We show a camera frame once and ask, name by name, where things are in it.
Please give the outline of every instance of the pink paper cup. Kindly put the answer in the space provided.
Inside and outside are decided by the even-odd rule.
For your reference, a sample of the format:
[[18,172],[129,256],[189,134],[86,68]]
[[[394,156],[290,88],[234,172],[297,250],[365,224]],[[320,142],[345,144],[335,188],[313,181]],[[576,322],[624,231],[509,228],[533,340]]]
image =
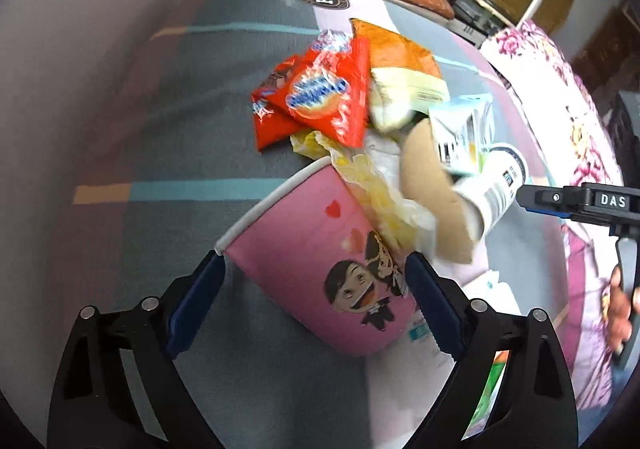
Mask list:
[[398,265],[329,157],[249,210],[216,251],[327,344],[350,355],[384,348],[415,310]]

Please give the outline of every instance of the red snack wrapper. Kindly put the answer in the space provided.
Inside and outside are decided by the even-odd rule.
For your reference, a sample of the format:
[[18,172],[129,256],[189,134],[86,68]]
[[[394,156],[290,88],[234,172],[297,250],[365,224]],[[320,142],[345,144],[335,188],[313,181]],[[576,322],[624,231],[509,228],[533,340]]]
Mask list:
[[268,102],[296,121],[348,146],[361,147],[367,120],[369,41],[325,30]]
[[275,93],[287,83],[296,63],[300,60],[299,55],[293,55],[282,61],[251,95],[254,109],[255,144],[258,151],[262,151],[268,145],[279,142],[290,134],[305,128],[303,124],[295,121],[264,99],[265,95]]

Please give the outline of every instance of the floral fabric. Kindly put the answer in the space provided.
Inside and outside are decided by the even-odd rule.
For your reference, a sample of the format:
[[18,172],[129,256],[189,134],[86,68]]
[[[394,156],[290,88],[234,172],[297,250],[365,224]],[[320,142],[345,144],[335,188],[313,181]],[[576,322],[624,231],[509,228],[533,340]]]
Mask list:
[[[620,169],[602,121],[580,77],[535,23],[505,29],[482,44],[481,53],[510,84],[556,186],[583,182],[622,185]],[[610,352],[601,299],[617,262],[605,227],[566,222],[569,308],[558,327],[579,409],[610,397]]]

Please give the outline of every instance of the red heart print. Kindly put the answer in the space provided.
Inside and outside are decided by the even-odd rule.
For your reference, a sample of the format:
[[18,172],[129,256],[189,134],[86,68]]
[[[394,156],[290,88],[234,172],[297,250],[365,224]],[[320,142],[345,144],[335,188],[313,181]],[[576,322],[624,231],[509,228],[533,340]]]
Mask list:
[[334,200],[326,206],[324,213],[330,218],[340,218],[340,204]]

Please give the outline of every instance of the cartoon couple print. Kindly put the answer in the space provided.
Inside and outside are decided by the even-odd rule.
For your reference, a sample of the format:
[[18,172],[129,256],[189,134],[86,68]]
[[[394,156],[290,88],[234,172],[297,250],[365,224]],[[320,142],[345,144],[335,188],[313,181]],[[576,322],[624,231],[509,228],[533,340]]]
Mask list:
[[388,307],[388,291],[404,295],[404,275],[375,231],[369,231],[365,247],[365,264],[353,259],[338,261],[324,281],[324,294],[337,312],[363,314],[362,325],[371,324],[383,332],[386,323],[395,319]]

